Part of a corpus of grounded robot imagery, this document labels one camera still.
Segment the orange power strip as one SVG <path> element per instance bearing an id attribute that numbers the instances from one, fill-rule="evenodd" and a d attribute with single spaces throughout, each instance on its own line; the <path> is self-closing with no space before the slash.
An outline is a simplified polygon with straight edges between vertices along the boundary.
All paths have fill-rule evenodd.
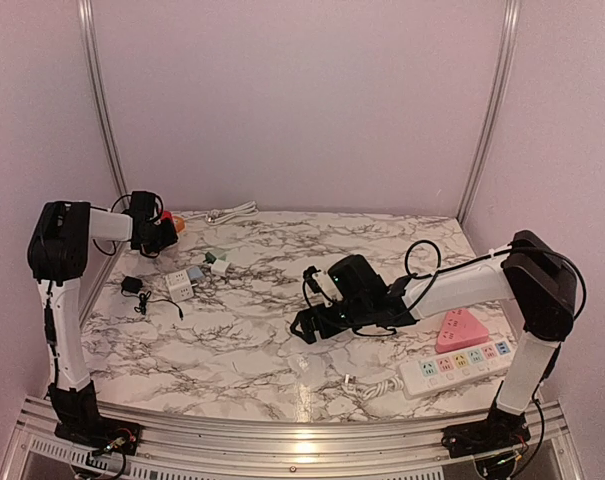
<path id="1" fill-rule="evenodd" d="M 177 234 L 185 230 L 185 220 L 180 216 L 172 217 L 173 225 Z"/>

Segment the black power adapter with cable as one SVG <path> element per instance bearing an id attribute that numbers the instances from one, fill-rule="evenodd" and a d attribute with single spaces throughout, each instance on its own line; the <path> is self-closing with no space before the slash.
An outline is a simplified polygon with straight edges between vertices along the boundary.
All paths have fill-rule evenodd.
<path id="1" fill-rule="evenodd" d="M 144 283 L 140 278 L 125 276 L 120 283 L 120 293 L 126 298 L 136 298 L 138 304 L 134 307 L 134 311 L 142 316 L 145 316 L 148 312 L 148 305 L 152 303 L 166 303 L 174 306 L 177 309 L 180 320 L 184 319 L 184 313 L 181 307 L 171 299 L 168 298 L 152 298 L 151 290 L 143 289 Z"/>

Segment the white cube socket adapter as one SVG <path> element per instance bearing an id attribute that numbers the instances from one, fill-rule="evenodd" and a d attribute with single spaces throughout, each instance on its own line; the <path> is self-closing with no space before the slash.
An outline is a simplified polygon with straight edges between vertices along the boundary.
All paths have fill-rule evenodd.
<path id="1" fill-rule="evenodd" d="M 191 279 L 186 270 L 169 273 L 164 276 L 169 296 L 175 303 L 179 303 L 194 297 Z"/>

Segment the pink triangular power strip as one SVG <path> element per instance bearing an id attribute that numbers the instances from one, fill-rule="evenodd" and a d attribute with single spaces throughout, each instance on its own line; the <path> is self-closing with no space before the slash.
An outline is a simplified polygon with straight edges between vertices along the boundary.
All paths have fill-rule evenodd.
<path id="1" fill-rule="evenodd" d="M 489 341 L 488 329 L 467 309 L 446 313 L 438 334 L 435 351 L 444 354 Z"/>

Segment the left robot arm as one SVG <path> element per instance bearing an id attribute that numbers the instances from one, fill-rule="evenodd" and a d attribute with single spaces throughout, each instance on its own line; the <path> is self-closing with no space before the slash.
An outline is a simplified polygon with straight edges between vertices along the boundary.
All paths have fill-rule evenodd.
<path id="1" fill-rule="evenodd" d="M 137 423 L 103 416 L 81 347 L 79 296 L 93 240 L 125 242 L 146 258 L 176 244 L 173 222 L 161 197 L 148 191 L 126 195 L 122 211 L 86 201 L 44 205 L 27 249 L 37 283 L 49 349 L 47 392 L 57 415 L 57 437 L 95 448 L 132 452 L 141 431 Z"/>

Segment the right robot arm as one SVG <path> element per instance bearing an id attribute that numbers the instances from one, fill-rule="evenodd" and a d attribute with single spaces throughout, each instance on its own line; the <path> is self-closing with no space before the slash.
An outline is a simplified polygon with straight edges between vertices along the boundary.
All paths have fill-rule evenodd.
<path id="1" fill-rule="evenodd" d="M 419 361 L 401 374 L 408 395 L 416 397 L 464 382 L 493 360 L 510 358 L 486 418 L 444 429 L 442 445 L 458 458 L 530 440 L 526 409 L 583 312 L 586 292 L 584 277 L 569 258 L 522 230 L 498 250 L 459 265 L 438 264 L 430 274 L 407 270 L 391 284 L 361 255 L 349 255 L 326 271 L 309 267 L 303 273 L 302 293 L 315 294 L 320 301 L 299 311 L 290 331 L 307 344 L 347 330 L 359 335 L 369 326 L 393 336 L 401 327 L 441 313 L 515 302 L 524 321 L 515 348 L 486 342 L 476 349 L 479 360 L 460 352 L 450 359 Z"/>

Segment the blue small plug adapter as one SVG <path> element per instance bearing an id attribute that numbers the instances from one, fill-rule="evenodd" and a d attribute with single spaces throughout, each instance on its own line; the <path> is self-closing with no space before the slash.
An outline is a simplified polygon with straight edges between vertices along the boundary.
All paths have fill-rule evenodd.
<path id="1" fill-rule="evenodd" d="M 187 276 L 191 284 L 197 284 L 205 278 L 205 274 L 198 266 L 193 266 L 187 270 Z"/>

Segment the green grey plug adapter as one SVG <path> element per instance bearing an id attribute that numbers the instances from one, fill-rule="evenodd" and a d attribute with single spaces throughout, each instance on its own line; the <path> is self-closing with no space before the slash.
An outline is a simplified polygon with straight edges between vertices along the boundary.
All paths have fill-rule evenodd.
<path id="1" fill-rule="evenodd" d="M 223 249 L 211 249 L 207 250 L 204 254 L 205 262 L 208 264 L 213 264 L 216 261 L 226 261 L 227 260 L 227 251 Z"/>

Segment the white small charger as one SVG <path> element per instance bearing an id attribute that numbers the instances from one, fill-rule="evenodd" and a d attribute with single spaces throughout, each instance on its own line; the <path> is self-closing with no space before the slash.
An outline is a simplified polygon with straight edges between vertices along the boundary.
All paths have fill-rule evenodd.
<path id="1" fill-rule="evenodd" d="M 226 277 L 230 270 L 230 266 L 231 264 L 226 260 L 217 259 L 211 264 L 210 271 L 214 275 Z"/>

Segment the white multicolour power strip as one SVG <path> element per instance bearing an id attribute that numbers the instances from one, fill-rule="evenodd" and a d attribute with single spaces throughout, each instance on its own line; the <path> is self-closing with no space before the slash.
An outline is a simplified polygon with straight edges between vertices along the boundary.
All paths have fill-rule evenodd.
<path id="1" fill-rule="evenodd" d="M 516 348 L 507 340 L 409 360 L 398 367 L 408 399 L 435 395 L 467 383 L 501 375 L 510 367 Z"/>

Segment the aluminium front rail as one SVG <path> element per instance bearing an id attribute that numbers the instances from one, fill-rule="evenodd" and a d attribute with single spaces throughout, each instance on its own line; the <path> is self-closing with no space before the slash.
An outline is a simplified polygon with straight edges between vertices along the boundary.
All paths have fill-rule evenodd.
<path id="1" fill-rule="evenodd" d="M 484 411 L 409 420 L 285 423 L 183 416 L 102 403 L 106 416 L 142 426 L 121 479 L 481 479 L 473 457 L 452 459 L 441 445 L 449 425 Z M 543 406 L 544 444 L 516 479 L 586 479 L 558 401 Z M 0 479 L 73 479 L 76 468 L 101 473 L 115 459 L 86 465 L 90 448 L 54 436 L 47 400 L 27 397 Z"/>

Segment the left aluminium frame post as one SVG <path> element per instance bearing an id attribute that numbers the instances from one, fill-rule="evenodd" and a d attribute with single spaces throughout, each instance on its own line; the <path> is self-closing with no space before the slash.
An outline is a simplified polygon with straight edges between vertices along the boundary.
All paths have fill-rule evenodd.
<path id="1" fill-rule="evenodd" d="M 126 185 L 124 171 L 122 168 L 108 108 L 107 95 L 98 50 L 93 2 L 90 0 L 79 0 L 77 2 L 77 6 L 89 83 L 96 108 L 99 129 L 106 151 L 108 168 L 111 173 L 116 192 L 119 195 L 124 195 L 128 192 L 128 188 Z"/>

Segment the aluminium frame post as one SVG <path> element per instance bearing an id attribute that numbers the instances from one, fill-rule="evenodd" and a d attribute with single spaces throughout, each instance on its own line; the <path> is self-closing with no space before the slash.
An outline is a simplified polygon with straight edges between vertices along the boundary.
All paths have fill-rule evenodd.
<path id="1" fill-rule="evenodd" d="M 486 168 L 500 110 L 508 88 L 513 65 L 522 2 L 505 2 L 501 37 L 488 103 L 465 187 L 458 204 L 456 219 L 461 226 L 468 221 L 482 175 Z"/>
<path id="2" fill-rule="evenodd" d="M 116 192 L 119 195 L 124 195 L 128 192 L 128 188 L 126 185 L 124 171 L 122 168 L 108 108 L 107 95 L 98 50 L 93 2 L 90 0 L 79 0 L 77 2 L 77 6 L 89 83 L 96 108 L 99 129 L 106 151 L 108 168 L 111 173 Z"/>

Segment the right aluminium frame post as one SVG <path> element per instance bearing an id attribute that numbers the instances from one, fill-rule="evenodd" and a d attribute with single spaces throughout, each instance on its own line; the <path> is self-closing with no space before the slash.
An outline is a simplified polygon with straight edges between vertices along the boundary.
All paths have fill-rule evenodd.
<path id="1" fill-rule="evenodd" d="M 465 187 L 458 204 L 456 219 L 461 226 L 468 221 L 482 175 L 486 168 L 500 110 L 508 88 L 513 65 L 522 2 L 505 2 L 501 37 L 488 103 Z"/>

